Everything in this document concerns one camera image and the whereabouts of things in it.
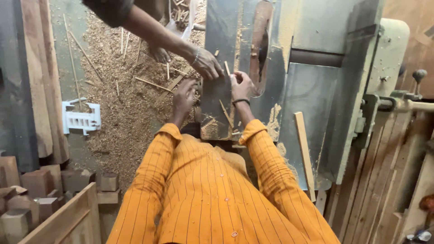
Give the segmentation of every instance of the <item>foot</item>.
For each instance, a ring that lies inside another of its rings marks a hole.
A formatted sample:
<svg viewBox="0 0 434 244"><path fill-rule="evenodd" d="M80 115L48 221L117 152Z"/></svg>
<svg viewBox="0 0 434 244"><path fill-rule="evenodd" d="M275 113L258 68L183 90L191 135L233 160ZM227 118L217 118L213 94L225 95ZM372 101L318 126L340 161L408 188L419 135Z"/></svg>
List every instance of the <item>foot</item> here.
<svg viewBox="0 0 434 244"><path fill-rule="evenodd" d="M160 47L149 47L150 54L154 57L155 61L159 63L170 63L172 59L169 54Z"/></svg>

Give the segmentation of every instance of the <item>sawdust pile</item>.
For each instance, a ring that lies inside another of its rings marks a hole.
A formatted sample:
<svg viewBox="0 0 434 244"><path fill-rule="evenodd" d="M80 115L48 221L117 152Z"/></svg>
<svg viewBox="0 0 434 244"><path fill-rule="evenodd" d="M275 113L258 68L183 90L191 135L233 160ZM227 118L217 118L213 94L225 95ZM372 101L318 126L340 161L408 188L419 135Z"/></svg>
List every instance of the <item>sawdust pile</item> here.
<svg viewBox="0 0 434 244"><path fill-rule="evenodd" d="M196 22L205 20L205 14L206 0L200 0ZM124 48L127 34L124 30ZM141 44L136 63L139 38L133 34L129 37L123 58L120 52L121 28L110 28L93 13L88 15L88 30L84 39L89 43L88 55L103 77L102 82L85 57L82 57L86 79L97 85L86 88L88 101L101 105L102 128L89 136L88 147L98 159L102 171L119 174L120 187L125 193L154 133L168 121L172 112L171 94L157 102L163 90L137 81L134 77L168 87L180 73L170 69L171 80L168 81L166 65L149 57L145 41ZM203 46L204 39L204 32L193 31L189 41ZM171 68L182 71L189 66L184 59L174 58L177 57L174 54L171 57ZM199 78L199 75L192 69L185 78ZM193 113L187 120L193 120Z"/></svg>

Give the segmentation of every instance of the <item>silver bracelet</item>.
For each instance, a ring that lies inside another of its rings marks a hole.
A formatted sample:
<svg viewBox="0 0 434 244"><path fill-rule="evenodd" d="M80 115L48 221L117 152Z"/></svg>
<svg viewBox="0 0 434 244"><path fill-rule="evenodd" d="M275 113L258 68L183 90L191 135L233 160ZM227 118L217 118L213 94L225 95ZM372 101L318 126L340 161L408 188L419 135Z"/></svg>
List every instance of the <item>silver bracelet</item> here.
<svg viewBox="0 0 434 244"><path fill-rule="evenodd" d="M197 48L196 57L194 58L194 61L191 63L191 65L193 65L194 63L197 62L197 59L199 58L200 53L201 53L200 48Z"/></svg>

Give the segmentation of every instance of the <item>black wristband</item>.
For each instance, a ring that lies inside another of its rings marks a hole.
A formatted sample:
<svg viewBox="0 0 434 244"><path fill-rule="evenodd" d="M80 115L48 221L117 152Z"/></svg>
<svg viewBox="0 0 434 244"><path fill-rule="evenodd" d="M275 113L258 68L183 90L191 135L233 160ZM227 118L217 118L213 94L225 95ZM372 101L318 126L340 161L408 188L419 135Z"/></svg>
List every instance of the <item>black wristband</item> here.
<svg viewBox="0 0 434 244"><path fill-rule="evenodd" d="M250 106L250 102L249 102L249 100L248 100L248 99L245 99L245 98L240 98L240 99L234 100L234 101L232 102L232 104L235 106L235 103L237 103L237 102L247 102L247 104Z"/></svg>

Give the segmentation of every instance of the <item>bracelet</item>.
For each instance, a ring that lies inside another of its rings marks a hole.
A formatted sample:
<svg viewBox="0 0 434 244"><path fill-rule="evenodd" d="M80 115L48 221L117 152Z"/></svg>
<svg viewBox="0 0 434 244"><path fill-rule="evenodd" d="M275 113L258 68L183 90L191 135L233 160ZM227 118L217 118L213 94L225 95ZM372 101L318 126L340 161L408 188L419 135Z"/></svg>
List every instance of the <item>bracelet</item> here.
<svg viewBox="0 0 434 244"><path fill-rule="evenodd" d="M250 106L250 102L249 102L249 100L248 100L248 99L245 99L245 98L240 98L240 99L234 100L234 101L232 102L232 104L235 106L235 103L237 103L237 102L247 102L247 104Z"/></svg>
<svg viewBox="0 0 434 244"><path fill-rule="evenodd" d="M201 50L199 48L197 48L196 57L194 58L194 61L191 63L191 65L193 65L194 63L197 62L197 59L199 58L200 53L201 53Z"/></svg>

